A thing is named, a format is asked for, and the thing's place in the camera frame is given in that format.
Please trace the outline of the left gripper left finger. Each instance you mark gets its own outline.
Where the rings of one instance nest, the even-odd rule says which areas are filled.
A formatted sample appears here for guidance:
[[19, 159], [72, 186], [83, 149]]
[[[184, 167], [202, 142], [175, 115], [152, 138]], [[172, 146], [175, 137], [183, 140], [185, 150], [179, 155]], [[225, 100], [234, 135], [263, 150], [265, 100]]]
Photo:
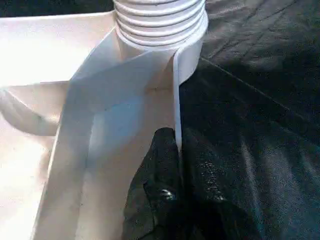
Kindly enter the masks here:
[[121, 239], [177, 240], [181, 235], [181, 177], [172, 128], [159, 128], [127, 192]]

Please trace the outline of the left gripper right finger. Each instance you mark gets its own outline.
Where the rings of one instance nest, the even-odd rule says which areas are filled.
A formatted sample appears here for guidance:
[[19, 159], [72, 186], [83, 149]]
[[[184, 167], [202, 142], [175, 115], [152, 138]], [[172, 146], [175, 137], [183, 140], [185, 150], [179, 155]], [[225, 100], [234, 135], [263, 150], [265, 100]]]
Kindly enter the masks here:
[[254, 219], [218, 184], [213, 147], [191, 129], [182, 138], [183, 192], [164, 228], [166, 240], [260, 240]]

